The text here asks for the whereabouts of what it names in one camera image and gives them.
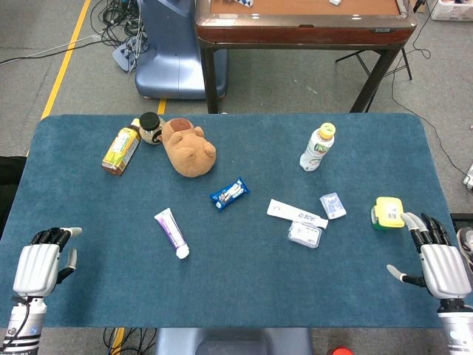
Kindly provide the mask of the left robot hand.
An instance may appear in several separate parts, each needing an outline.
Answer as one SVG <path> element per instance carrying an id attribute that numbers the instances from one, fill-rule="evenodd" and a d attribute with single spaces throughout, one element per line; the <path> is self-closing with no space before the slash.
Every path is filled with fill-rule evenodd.
<path id="1" fill-rule="evenodd" d="M 78 253 L 72 248 L 67 263 L 59 268 L 64 247 L 72 237 L 82 233 L 81 227 L 54 227 L 36 233 L 22 250 L 18 260 L 13 290 L 20 297 L 45 297 L 52 293 L 77 268 Z"/>

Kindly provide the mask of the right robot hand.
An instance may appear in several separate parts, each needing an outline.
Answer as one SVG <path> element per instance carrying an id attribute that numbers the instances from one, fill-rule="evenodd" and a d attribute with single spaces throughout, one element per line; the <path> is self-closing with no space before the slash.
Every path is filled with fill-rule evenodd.
<path id="1" fill-rule="evenodd" d="M 404 212 L 401 219 L 415 244 L 422 275 L 406 274 L 391 264 L 387 265 L 387 271 L 402 283 L 426 288 L 437 300 L 462 300 L 469 295 L 472 287 L 465 266 L 445 226 L 426 214 Z"/>

